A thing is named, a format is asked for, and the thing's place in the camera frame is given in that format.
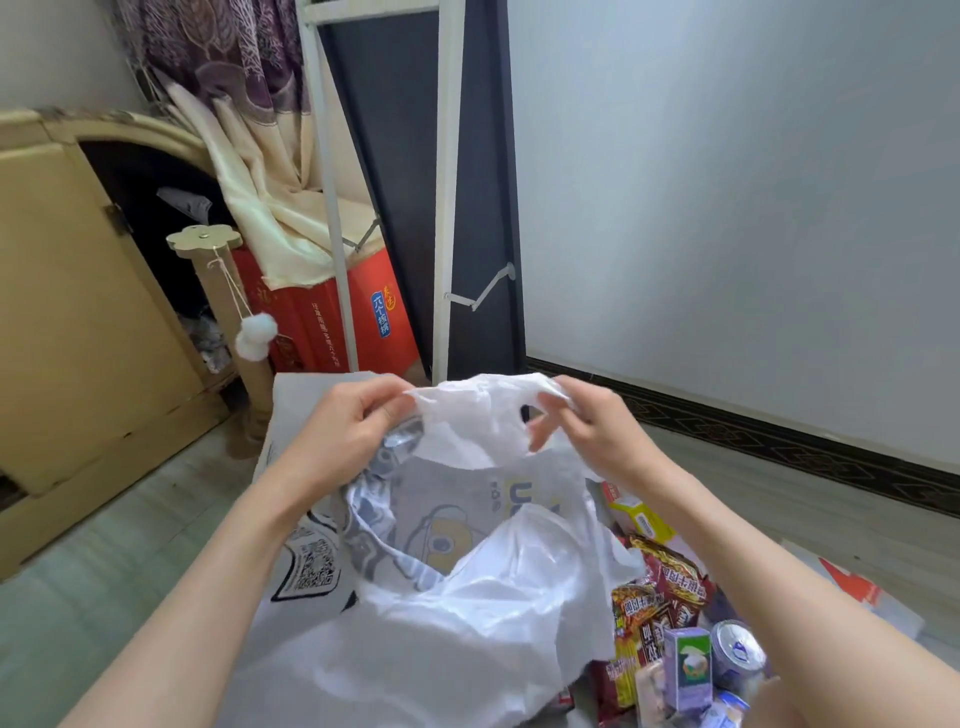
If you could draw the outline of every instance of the string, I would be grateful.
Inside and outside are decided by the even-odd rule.
[[[208,262],[206,267],[212,268],[215,265],[220,266],[220,270],[224,274],[224,278],[227,279],[227,288],[229,289],[230,297],[233,299],[233,307],[237,309],[237,315],[241,319],[246,318],[244,312],[240,308],[240,303],[242,303],[243,307],[247,309],[246,315],[252,316],[253,311],[251,311],[250,305],[247,303],[247,297],[244,296],[243,288],[237,284],[237,281],[234,280],[233,276],[230,274],[227,263],[220,257],[220,249],[214,248],[213,254],[216,256],[216,259]]]

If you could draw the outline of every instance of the white plastic bag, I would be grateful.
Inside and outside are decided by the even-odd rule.
[[[520,407],[541,391],[563,395],[541,375],[414,392],[422,419],[334,509],[356,603],[273,643],[258,619],[221,725],[513,726],[614,656],[611,589],[642,559],[597,520],[562,432],[529,453]]]

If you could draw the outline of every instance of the patterned baseboard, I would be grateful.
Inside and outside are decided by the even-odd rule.
[[[679,397],[527,358],[530,369],[610,387],[639,422],[960,518],[960,475],[844,445]]]

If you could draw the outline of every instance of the left hand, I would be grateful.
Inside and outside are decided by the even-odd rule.
[[[302,515],[367,466],[387,431],[413,412],[403,394],[413,387],[394,375],[335,384],[257,484],[283,489]]]

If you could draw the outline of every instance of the white metal frame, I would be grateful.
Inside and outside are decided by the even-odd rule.
[[[326,118],[323,64],[320,40],[315,28],[319,25],[364,18],[399,15],[409,12],[438,11],[437,88],[437,219],[434,248],[433,289],[433,382],[446,379],[450,342],[450,304],[462,303],[472,310],[480,305],[498,280],[513,277],[513,267],[500,271],[480,297],[474,301],[450,292],[453,276],[453,227],[457,200],[457,151],[460,143],[460,90],[464,64],[464,18],[467,0],[330,0],[310,4],[298,0],[300,43],[307,86],[313,101],[316,121],[314,133],[323,170],[327,225],[333,248],[333,264],[337,280],[337,296],[347,338],[347,359],[352,372],[357,371],[356,336],[350,309],[347,265],[344,255],[340,212],[337,206],[336,181],[333,175],[329,123]]]

